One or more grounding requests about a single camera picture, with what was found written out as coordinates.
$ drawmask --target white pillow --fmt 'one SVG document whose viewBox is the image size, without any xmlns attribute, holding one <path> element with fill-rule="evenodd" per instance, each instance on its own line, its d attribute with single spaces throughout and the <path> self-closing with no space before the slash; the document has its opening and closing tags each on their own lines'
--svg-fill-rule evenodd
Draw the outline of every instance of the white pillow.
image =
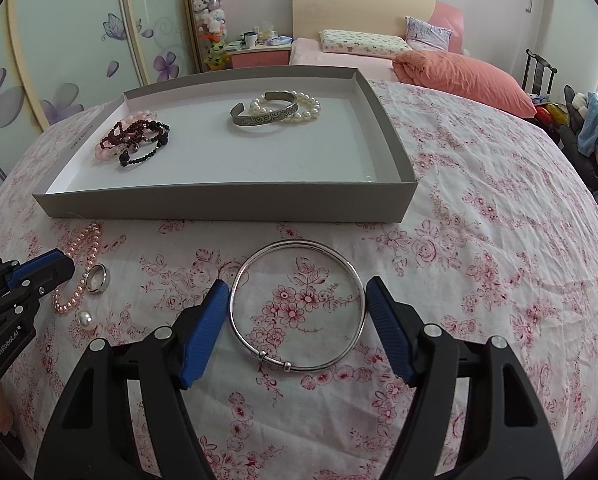
<svg viewBox="0 0 598 480">
<path fill-rule="evenodd" d="M 414 50 L 450 50 L 452 31 L 449 28 L 435 27 L 409 16 L 406 19 L 406 43 Z"/>
<path fill-rule="evenodd" d="M 357 54 L 387 59 L 394 59 L 397 54 L 412 50 L 399 36 L 333 29 L 321 32 L 321 49 L 323 52 L 336 54 Z"/>
</svg>

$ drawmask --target pink drawer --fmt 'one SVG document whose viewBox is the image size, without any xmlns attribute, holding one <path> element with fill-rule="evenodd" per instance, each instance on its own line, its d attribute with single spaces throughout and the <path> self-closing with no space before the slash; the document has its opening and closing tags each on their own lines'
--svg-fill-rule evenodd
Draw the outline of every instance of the pink drawer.
<svg viewBox="0 0 598 480">
<path fill-rule="evenodd" d="M 290 63 L 290 51 L 269 50 L 268 52 L 249 52 L 232 56 L 233 68 L 247 68 L 249 66 L 287 65 Z"/>
</svg>

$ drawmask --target silver ring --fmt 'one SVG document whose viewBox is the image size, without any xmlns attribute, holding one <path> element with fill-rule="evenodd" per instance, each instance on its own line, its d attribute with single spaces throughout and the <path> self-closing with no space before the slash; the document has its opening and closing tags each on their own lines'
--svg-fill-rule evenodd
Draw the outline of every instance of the silver ring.
<svg viewBox="0 0 598 480">
<path fill-rule="evenodd" d="M 101 273 L 103 275 L 103 281 L 101 285 L 98 287 L 92 286 L 92 277 L 96 274 Z M 88 275 L 86 276 L 86 289 L 90 294 L 102 294 L 110 283 L 110 271 L 106 269 L 104 264 L 94 264 L 92 268 L 88 271 Z"/>
<path fill-rule="evenodd" d="M 297 96 L 290 94 L 290 92 L 266 92 L 266 101 L 288 101 L 291 104 L 281 110 L 275 110 L 274 112 L 266 112 L 261 115 L 241 116 L 239 114 L 243 113 L 243 110 L 245 110 L 246 107 L 243 103 L 239 103 L 230 110 L 232 122 L 237 126 L 259 126 L 260 124 L 275 123 L 285 118 L 292 117 L 299 110 Z"/>
<path fill-rule="evenodd" d="M 237 293 L 237 287 L 239 286 L 239 282 L 243 277 L 243 274 L 248 270 L 248 268 L 258 260 L 260 257 L 264 256 L 265 254 L 272 253 L 273 251 L 278 251 L 280 249 L 287 249 L 290 247 L 298 247 L 302 249 L 311 249 L 314 251 L 319 251 L 320 253 L 326 254 L 330 256 L 333 260 L 338 261 L 341 266 L 348 271 L 348 274 L 354 281 L 357 289 L 359 290 L 359 298 L 361 301 L 361 319 L 359 320 L 359 325 L 356 328 L 356 333 L 352 338 L 350 344 L 346 347 L 345 350 L 334 359 L 328 361 L 327 363 L 323 363 L 321 365 L 316 366 L 295 366 L 290 361 L 279 361 L 278 359 L 273 359 L 265 351 L 260 351 L 257 348 L 253 347 L 250 343 L 246 341 L 246 339 L 241 335 L 239 329 L 237 329 L 237 324 L 234 321 L 234 297 Z M 361 332 L 364 329 L 365 323 L 365 292 L 364 292 L 364 284 L 359 277 L 359 274 L 356 272 L 356 269 L 352 266 L 348 260 L 346 260 L 341 254 L 337 253 L 334 249 L 330 247 L 320 244 L 318 242 L 313 242 L 310 240 L 282 240 L 280 242 L 275 242 L 273 244 L 269 244 L 268 246 L 259 249 L 256 253 L 252 254 L 246 262 L 241 266 L 239 272 L 234 279 L 234 284 L 232 285 L 232 290 L 230 291 L 230 303 L 229 303 L 229 313 L 230 313 L 230 324 L 232 325 L 232 329 L 234 333 L 241 341 L 241 344 L 245 346 L 252 354 L 262 362 L 278 366 L 284 369 L 286 372 L 317 372 L 318 370 L 323 370 L 324 368 L 330 368 L 332 365 L 338 363 L 343 359 L 346 355 L 348 355 L 356 343 L 359 341 L 361 337 Z"/>
</svg>

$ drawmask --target cardboard tray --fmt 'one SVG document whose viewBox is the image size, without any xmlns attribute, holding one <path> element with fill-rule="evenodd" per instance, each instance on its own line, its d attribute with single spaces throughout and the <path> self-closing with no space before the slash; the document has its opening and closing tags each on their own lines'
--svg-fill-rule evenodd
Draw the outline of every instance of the cardboard tray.
<svg viewBox="0 0 598 480">
<path fill-rule="evenodd" d="M 318 120 L 232 123 L 236 103 L 248 108 L 252 98 L 282 89 L 316 97 Z M 126 168 L 96 160 L 94 146 L 112 126 L 145 109 L 171 127 L 168 144 Z M 53 218 L 400 222 L 415 189 L 399 136 L 357 69 L 272 66 L 125 92 L 61 154 L 33 195 Z"/>
</svg>

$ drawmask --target silver screw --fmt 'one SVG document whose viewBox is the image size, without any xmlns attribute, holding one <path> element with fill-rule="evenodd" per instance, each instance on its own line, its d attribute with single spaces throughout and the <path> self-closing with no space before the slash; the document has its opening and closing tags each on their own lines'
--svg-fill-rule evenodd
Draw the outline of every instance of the silver screw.
<svg viewBox="0 0 598 480">
<path fill-rule="evenodd" d="M 168 339 L 172 335 L 172 329 L 169 326 L 160 326 L 154 331 L 154 337 L 159 340 Z"/>
<path fill-rule="evenodd" d="M 423 331 L 430 337 L 439 337 L 442 334 L 441 327 L 432 323 L 425 325 L 423 327 Z"/>
<path fill-rule="evenodd" d="M 105 339 L 95 339 L 92 343 L 90 343 L 90 350 L 93 352 L 99 352 L 106 347 L 106 340 Z"/>
<path fill-rule="evenodd" d="M 495 348 L 503 349 L 508 346 L 508 342 L 499 335 L 492 336 L 492 346 Z"/>
</svg>

